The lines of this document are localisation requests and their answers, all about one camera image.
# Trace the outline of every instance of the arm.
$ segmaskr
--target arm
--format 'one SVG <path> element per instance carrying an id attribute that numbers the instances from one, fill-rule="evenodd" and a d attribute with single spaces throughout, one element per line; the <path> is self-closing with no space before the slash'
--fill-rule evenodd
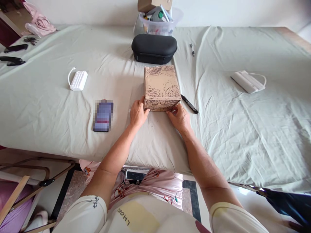
<path id="1" fill-rule="evenodd" d="M 168 117 L 185 141 L 189 166 L 201 188 L 208 210 L 217 202 L 229 202 L 242 207 L 225 177 L 196 138 L 190 125 L 189 113 L 180 103 L 173 111 L 167 112 Z"/>
<path id="2" fill-rule="evenodd" d="M 117 175 L 127 160 L 133 138 L 146 121 L 148 113 L 149 109 L 144 111 L 144 96 L 133 103 L 130 112 L 130 124 L 111 147 L 81 196 L 100 196 L 105 201 L 106 206 L 109 206 Z"/>

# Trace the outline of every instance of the cardboard box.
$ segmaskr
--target cardboard box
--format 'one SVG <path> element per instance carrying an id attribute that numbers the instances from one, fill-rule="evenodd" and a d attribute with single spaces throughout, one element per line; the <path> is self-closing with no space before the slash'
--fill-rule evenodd
<path id="1" fill-rule="evenodd" d="M 181 100 L 175 68 L 170 66 L 145 67 L 144 109 L 168 111 Z"/>
<path id="2" fill-rule="evenodd" d="M 137 10 L 139 12 L 148 13 L 156 6 L 162 5 L 164 9 L 169 11 L 172 8 L 173 0 L 138 0 Z"/>

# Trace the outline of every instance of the pink pajama pants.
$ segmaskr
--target pink pajama pants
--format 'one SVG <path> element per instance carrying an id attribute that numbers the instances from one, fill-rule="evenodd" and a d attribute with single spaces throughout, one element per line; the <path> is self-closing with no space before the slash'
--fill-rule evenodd
<path id="1" fill-rule="evenodd" d="M 79 160 L 81 169 L 86 173 L 88 184 L 100 162 Z M 137 192 L 148 192 L 161 197 L 169 204 L 182 210 L 182 174 L 151 168 L 140 185 L 130 184 L 119 172 L 111 194 L 109 209 L 122 198 Z"/>

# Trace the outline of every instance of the white t-shirt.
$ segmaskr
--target white t-shirt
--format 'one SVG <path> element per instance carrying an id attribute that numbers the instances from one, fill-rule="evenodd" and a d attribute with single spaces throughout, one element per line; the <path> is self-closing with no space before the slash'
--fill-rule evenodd
<path id="1" fill-rule="evenodd" d="M 212 232 L 268 232 L 246 210 L 219 202 L 210 210 Z M 147 192 L 131 194 L 107 213 L 104 200 L 83 196 L 68 210 L 53 233 L 74 232 L 209 232 L 193 216 Z"/>

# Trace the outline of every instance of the stapler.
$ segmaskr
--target stapler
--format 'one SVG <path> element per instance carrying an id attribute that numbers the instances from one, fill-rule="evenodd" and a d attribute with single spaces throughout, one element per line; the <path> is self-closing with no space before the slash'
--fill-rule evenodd
<path id="1" fill-rule="evenodd" d="M 7 66 L 22 65 L 26 63 L 23 59 L 17 57 L 0 57 L 0 61 L 8 61 L 9 63 Z"/>

